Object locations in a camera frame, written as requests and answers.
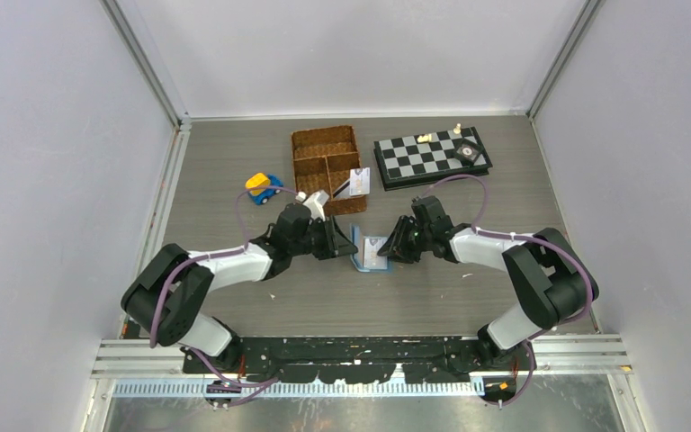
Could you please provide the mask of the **blue card holder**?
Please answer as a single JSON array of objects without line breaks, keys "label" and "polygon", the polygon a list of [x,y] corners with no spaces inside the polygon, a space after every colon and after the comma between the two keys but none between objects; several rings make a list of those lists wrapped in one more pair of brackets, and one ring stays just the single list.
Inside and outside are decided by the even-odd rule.
[{"label": "blue card holder", "polygon": [[350,226],[351,241],[357,246],[357,252],[351,255],[355,269],[360,273],[390,273],[391,261],[379,256],[379,249],[388,240],[384,236],[364,235],[358,225]]}]

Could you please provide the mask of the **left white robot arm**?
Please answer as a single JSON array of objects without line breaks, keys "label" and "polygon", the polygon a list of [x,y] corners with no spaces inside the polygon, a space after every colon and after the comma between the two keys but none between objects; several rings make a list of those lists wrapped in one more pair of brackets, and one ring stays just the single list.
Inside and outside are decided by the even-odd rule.
[{"label": "left white robot arm", "polygon": [[316,217],[310,208],[288,204],[276,222],[246,245],[211,252],[163,246],[122,295],[121,308],[150,335],[154,345],[197,350],[216,371],[232,371],[240,358],[236,333],[201,312],[209,293],[245,282],[270,280],[292,260],[347,257],[357,246],[333,217]]}]

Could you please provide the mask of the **brown wicker basket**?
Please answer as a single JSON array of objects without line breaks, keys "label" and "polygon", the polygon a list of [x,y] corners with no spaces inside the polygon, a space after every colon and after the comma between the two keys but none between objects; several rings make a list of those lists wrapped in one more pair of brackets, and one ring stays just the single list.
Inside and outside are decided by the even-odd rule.
[{"label": "brown wicker basket", "polygon": [[324,205],[327,216],[364,212],[364,195],[349,197],[337,190],[346,185],[350,172],[362,166],[354,128],[339,125],[297,130],[291,135],[292,171],[295,188],[306,194],[324,191],[329,195]]}]

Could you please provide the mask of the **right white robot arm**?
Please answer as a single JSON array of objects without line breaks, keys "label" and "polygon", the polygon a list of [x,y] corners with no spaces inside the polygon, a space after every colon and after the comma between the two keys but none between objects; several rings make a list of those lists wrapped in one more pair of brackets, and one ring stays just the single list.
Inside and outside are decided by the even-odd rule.
[{"label": "right white robot arm", "polygon": [[478,358],[489,369],[502,368],[522,342],[586,315],[599,294],[593,276],[556,229],[518,234],[454,224],[434,196],[417,198],[411,209],[412,215],[398,219],[378,256],[412,264],[430,252],[451,263],[503,271],[510,279],[516,305],[478,332]]}]

